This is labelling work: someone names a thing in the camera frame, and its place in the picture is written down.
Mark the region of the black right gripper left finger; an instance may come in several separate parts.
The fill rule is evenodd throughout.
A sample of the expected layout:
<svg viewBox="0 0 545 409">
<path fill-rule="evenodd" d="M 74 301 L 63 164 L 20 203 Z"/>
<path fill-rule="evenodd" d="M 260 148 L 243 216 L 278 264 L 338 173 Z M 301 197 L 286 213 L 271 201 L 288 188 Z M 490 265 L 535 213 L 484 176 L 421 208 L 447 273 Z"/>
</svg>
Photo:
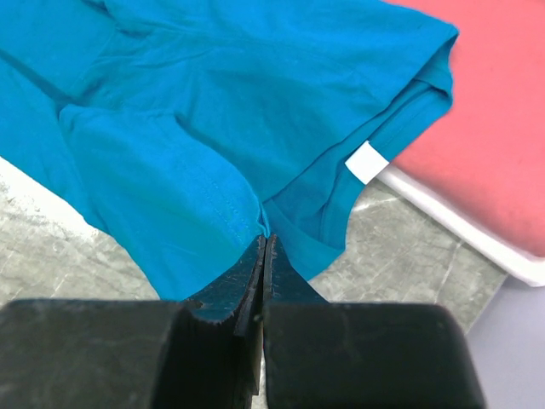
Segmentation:
<svg viewBox="0 0 545 409">
<path fill-rule="evenodd" d="M 1 310 L 4 408 L 248 408 L 266 240 L 181 302 L 17 299 Z"/>
</svg>

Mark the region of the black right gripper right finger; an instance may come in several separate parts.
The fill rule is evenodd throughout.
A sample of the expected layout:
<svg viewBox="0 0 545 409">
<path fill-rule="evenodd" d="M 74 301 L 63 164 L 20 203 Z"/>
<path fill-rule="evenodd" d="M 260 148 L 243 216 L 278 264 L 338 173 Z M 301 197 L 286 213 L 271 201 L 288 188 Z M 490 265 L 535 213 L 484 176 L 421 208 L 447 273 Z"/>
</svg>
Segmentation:
<svg viewBox="0 0 545 409">
<path fill-rule="evenodd" d="M 482 408 L 462 328 L 428 303 L 328 302 L 290 265 L 264 259 L 264 355 L 271 408 Z"/>
</svg>

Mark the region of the blue t-shirt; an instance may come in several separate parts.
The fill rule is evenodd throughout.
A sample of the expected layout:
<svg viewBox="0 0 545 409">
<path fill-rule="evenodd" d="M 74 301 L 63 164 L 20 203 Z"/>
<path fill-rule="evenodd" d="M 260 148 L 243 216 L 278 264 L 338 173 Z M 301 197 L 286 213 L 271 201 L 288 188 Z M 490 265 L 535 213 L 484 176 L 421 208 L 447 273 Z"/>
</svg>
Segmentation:
<svg viewBox="0 0 545 409">
<path fill-rule="evenodd" d="M 1 154 L 181 300 L 276 234 L 304 278 L 452 104 L 457 29 L 383 1 L 4 1 Z"/>
</svg>

